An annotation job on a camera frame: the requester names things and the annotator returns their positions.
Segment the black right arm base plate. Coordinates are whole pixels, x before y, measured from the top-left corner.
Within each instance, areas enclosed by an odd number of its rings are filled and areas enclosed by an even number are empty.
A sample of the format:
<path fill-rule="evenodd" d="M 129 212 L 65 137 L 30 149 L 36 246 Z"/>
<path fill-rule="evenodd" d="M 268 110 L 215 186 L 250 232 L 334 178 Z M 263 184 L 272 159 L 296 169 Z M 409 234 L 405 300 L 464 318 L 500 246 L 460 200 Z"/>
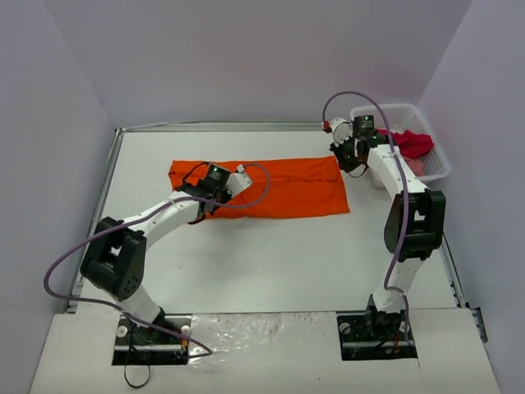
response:
<path fill-rule="evenodd" d="M 338 313 L 336 323 L 343 361 L 417 359 L 413 334 L 405 334 L 404 312 L 400 314 L 358 311 Z"/>

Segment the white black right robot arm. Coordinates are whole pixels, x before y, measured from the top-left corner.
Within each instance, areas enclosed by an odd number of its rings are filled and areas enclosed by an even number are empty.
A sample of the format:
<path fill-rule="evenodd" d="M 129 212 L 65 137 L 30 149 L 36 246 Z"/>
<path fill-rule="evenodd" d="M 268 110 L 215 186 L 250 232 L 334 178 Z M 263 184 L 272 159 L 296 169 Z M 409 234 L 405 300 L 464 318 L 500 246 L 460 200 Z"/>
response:
<path fill-rule="evenodd" d="M 382 284 L 372 293 L 364 312 L 364 329 L 382 339 L 394 327 L 408 328 L 408 292 L 422 263 L 441 246 L 446 198 L 432 191 L 404 160 L 390 132 L 375 128 L 374 116 L 347 121 L 336 118 L 322 123 L 333 136 L 330 151 L 340 170 L 350 174 L 359 167 L 369 170 L 386 188 L 390 212 L 383 239 L 392 260 Z"/>

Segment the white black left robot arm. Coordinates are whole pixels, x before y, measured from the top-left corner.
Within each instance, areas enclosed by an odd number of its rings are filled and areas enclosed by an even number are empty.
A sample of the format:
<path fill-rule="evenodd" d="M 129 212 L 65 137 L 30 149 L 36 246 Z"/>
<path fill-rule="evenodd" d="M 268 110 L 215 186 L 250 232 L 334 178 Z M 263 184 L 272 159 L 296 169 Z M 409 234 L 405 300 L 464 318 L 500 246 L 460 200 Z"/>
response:
<path fill-rule="evenodd" d="M 106 292 L 122 311 L 136 317 L 135 333 L 147 343 L 164 336 L 165 313 L 142 285 L 148 249 L 185 224 L 214 213 L 215 203 L 226 204 L 252 185 L 242 171 L 210 164 L 196 183 L 182 184 L 152 208 L 121 220 L 102 219 L 80 266 L 84 279 Z"/>

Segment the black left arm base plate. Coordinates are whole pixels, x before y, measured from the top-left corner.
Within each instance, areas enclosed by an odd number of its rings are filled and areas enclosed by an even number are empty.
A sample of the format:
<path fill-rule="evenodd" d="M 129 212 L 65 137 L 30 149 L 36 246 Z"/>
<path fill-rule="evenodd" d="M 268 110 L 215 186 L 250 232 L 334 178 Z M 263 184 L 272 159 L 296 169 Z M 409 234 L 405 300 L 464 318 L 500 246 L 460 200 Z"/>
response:
<path fill-rule="evenodd" d="M 118 320 L 113 366 L 187 365 L 188 342 L 152 328 L 146 328 L 121 315 Z"/>

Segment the orange t shirt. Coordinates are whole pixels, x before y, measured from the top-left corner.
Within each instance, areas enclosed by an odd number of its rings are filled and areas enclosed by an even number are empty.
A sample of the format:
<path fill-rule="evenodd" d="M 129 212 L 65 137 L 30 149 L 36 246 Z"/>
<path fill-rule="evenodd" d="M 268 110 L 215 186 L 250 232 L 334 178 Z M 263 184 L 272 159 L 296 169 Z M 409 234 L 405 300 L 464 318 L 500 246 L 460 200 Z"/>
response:
<path fill-rule="evenodd" d="M 253 184 L 209 218 L 296 219 L 350 212 L 345 183 L 336 160 L 283 158 L 249 162 Z"/>

